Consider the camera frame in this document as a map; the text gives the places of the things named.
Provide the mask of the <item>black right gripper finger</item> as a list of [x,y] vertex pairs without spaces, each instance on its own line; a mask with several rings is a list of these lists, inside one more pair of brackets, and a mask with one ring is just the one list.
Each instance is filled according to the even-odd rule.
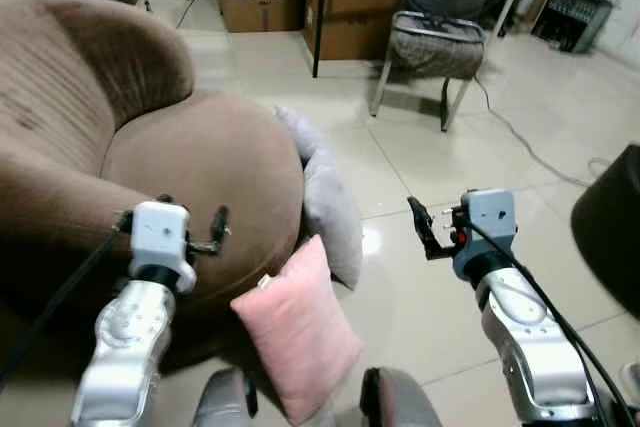
[[435,238],[433,217],[430,216],[425,204],[422,204],[416,197],[408,197],[407,203],[410,204],[413,230],[415,230],[417,238],[419,238],[422,248],[424,248],[425,257],[429,261],[438,259],[440,253],[443,253],[443,247]]

